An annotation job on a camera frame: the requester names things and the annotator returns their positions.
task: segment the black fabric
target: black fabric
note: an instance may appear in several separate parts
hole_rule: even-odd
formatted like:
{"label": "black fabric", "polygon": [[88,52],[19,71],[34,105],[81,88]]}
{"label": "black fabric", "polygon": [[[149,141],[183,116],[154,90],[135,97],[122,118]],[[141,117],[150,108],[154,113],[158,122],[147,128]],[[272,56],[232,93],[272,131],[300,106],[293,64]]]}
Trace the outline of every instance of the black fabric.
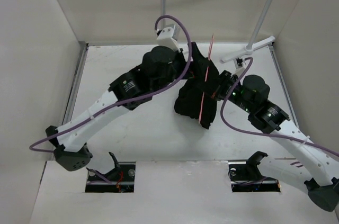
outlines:
{"label": "black fabric", "polygon": [[[192,42],[193,48],[193,62],[190,66],[192,70],[193,79],[188,79],[185,85],[179,90],[179,96],[175,101],[174,110],[176,113],[185,115],[192,119],[199,119],[202,90],[198,87],[205,81],[205,74],[207,67],[209,67],[208,82],[215,81],[219,77],[219,71],[214,63],[205,58],[199,51],[195,42]],[[211,99],[205,94],[202,107],[202,115],[200,124],[206,129],[209,129],[211,123],[214,121],[217,113],[217,101]]]}

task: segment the beige wall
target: beige wall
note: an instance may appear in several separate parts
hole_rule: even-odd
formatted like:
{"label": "beige wall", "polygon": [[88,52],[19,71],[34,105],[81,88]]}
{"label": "beige wall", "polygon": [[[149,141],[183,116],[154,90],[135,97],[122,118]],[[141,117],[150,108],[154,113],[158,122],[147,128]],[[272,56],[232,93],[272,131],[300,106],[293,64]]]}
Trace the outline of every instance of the beige wall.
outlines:
{"label": "beige wall", "polygon": [[50,156],[28,147],[61,122],[79,44],[57,0],[0,3],[0,222],[24,224]]}
{"label": "beige wall", "polygon": [[[246,41],[266,0],[168,0],[193,40]],[[79,40],[153,42],[160,0],[59,0]],[[298,0],[274,0],[258,38],[278,34]]]}
{"label": "beige wall", "polygon": [[300,0],[276,53],[302,129],[339,151],[339,0]]}

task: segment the bolt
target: bolt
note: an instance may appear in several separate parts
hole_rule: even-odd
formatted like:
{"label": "bolt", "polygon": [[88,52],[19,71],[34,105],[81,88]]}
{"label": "bolt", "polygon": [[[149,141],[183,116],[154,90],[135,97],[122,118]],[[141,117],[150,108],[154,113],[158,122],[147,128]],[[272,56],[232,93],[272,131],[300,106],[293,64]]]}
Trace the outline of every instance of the bolt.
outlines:
{"label": "bolt", "polygon": [[130,170],[128,170],[128,175],[129,176],[135,176],[136,175],[136,171],[134,169],[130,169]]}
{"label": "bolt", "polygon": [[235,168],[231,168],[231,169],[229,170],[229,174],[230,174],[231,176],[235,176],[235,175],[237,175],[237,170],[236,170]]}

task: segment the metal rod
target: metal rod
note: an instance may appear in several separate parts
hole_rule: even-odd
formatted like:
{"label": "metal rod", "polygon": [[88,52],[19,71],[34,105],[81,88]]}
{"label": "metal rod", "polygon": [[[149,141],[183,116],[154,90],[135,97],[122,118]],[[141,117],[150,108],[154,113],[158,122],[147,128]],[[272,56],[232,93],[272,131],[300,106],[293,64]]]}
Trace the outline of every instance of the metal rod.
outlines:
{"label": "metal rod", "polygon": [[264,19],[265,19],[265,16],[267,14],[267,12],[269,11],[269,8],[270,8],[270,5],[272,3],[273,0],[267,0],[266,3],[265,3],[265,6],[263,8],[263,11],[261,12],[261,15],[258,19],[258,22],[254,28],[254,31],[252,33],[252,36],[248,42],[248,45],[246,46],[246,49],[247,50],[251,50],[252,49],[252,46],[253,46],[253,43],[256,39],[256,36],[258,35],[259,33],[259,30],[260,30],[260,27],[262,26],[263,22],[264,22]]}
{"label": "metal rod", "polygon": [[[160,0],[160,15],[163,16],[163,15],[166,15],[166,0]],[[166,25],[166,21],[165,19],[162,19],[161,20],[161,29],[165,28],[165,25]]]}

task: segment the white table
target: white table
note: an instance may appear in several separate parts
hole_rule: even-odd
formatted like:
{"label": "white table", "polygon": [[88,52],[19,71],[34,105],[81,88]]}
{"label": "white table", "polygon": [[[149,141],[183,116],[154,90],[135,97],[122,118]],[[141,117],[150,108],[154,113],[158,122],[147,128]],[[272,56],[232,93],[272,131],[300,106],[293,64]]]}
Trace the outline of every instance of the white table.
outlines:
{"label": "white table", "polygon": [[[215,43],[213,50],[240,47]],[[92,105],[118,76],[140,64],[151,48],[90,47],[73,117]],[[206,54],[208,44],[199,48]],[[256,51],[253,57],[249,73],[262,76],[271,88],[270,100],[289,113],[269,48]],[[219,58],[211,56],[220,72],[234,71],[233,63],[220,64]],[[183,84],[116,119],[88,142],[94,155],[89,167],[103,173],[112,168],[108,151],[118,161],[137,161],[134,193],[83,193],[85,169],[67,172],[49,162],[31,224],[338,223],[335,213],[321,210],[286,184],[282,193],[232,193],[224,160],[247,159],[258,150],[276,158],[292,156],[268,138],[230,130],[219,113],[209,130],[176,114],[173,105]],[[246,113],[231,103],[225,116],[239,128],[255,130]]]}

